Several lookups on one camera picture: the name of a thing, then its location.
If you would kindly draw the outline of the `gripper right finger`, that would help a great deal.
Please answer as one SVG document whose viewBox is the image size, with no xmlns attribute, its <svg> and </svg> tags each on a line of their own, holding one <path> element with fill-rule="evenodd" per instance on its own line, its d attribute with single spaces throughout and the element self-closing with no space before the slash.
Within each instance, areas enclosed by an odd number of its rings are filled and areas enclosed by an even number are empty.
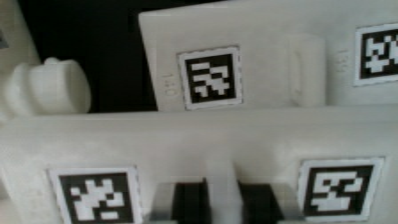
<svg viewBox="0 0 398 224">
<path fill-rule="evenodd" d="M 277 224 L 284 215 L 272 186 L 238 182 L 238 189 L 243 201 L 241 224 Z"/>
</svg>

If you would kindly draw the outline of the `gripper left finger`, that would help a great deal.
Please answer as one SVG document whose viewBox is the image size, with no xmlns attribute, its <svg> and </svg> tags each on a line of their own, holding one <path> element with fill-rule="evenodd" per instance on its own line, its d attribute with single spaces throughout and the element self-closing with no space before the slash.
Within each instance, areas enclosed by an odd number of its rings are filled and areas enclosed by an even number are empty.
<svg viewBox="0 0 398 224">
<path fill-rule="evenodd" d="M 206 180 L 176 184 L 170 219 L 177 224 L 211 224 Z"/>
</svg>

